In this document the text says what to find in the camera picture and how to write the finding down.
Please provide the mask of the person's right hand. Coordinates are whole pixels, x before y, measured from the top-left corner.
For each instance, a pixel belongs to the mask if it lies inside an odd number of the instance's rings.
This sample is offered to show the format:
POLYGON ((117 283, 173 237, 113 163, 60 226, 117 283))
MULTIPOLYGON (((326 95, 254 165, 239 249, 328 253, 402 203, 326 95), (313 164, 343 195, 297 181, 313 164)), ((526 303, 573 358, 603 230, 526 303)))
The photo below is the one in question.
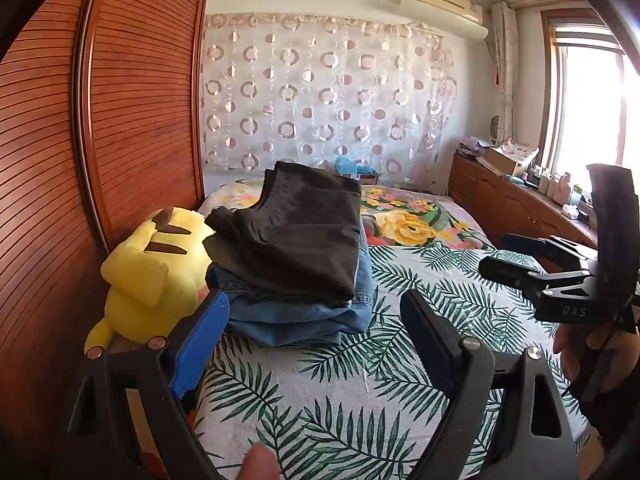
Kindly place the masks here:
POLYGON ((639 333, 612 324, 561 325, 553 352, 561 358, 570 394, 603 449, 639 446, 639 333))

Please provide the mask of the person's left hand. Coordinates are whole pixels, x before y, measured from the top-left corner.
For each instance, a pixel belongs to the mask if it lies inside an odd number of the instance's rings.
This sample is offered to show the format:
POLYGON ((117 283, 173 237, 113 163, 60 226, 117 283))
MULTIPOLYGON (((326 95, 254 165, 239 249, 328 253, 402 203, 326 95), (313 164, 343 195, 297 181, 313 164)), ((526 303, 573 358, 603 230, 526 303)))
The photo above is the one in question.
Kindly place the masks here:
POLYGON ((246 454, 236 480, 278 480, 277 457, 262 443, 253 445, 246 454))

